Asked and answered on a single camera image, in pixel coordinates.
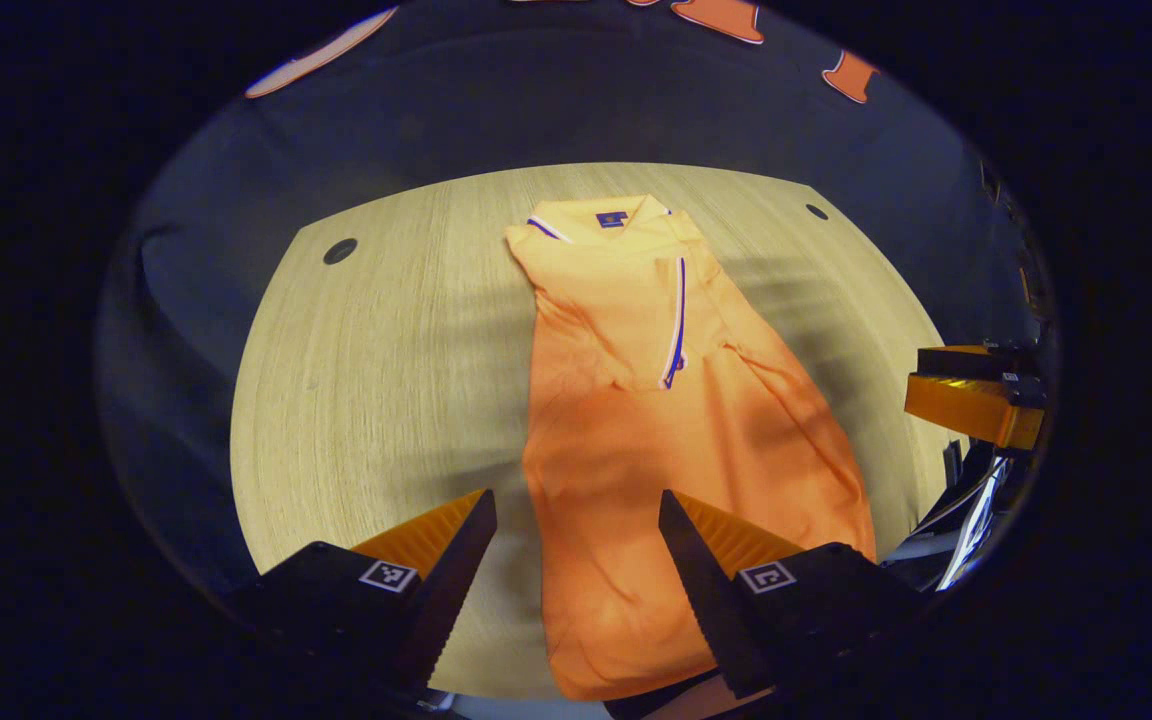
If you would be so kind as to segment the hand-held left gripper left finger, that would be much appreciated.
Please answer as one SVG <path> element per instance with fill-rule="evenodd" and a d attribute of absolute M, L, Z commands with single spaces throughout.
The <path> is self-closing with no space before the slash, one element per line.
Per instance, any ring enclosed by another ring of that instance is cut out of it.
<path fill-rule="evenodd" d="M 495 533 L 494 493 L 477 488 L 353 548 L 308 543 L 232 593 L 229 609 L 329 673 L 420 691 Z"/>

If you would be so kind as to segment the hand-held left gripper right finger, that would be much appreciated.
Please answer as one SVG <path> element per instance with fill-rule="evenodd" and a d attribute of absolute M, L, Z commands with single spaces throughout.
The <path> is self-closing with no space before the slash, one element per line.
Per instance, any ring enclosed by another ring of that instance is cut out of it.
<path fill-rule="evenodd" d="M 745 698 L 808 697 L 858 673 L 927 596 L 850 544 L 812 550 L 699 498 L 660 497 L 658 528 L 723 683 Z"/>

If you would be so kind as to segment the orange T-shirt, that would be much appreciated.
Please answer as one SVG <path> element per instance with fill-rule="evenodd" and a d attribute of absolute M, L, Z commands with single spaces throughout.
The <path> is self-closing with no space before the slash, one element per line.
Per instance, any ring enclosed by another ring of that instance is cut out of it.
<path fill-rule="evenodd" d="M 622 700 L 717 666 L 659 532 L 668 488 L 876 558 L 844 429 L 685 211 L 544 200 L 506 242 L 535 287 L 522 469 L 564 697 Z"/>

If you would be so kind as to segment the white metal frame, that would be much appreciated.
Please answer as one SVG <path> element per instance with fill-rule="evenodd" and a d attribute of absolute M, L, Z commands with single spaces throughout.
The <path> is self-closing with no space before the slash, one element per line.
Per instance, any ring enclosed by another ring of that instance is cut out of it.
<path fill-rule="evenodd" d="M 995 524 L 995 500 L 1014 460 L 993 445 L 975 441 L 957 456 L 958 442 L 947 447 L 954 482 L 895 550 L 879 561 L 881 568 L 915 591 L 943 592 L 973 569 Z"/>

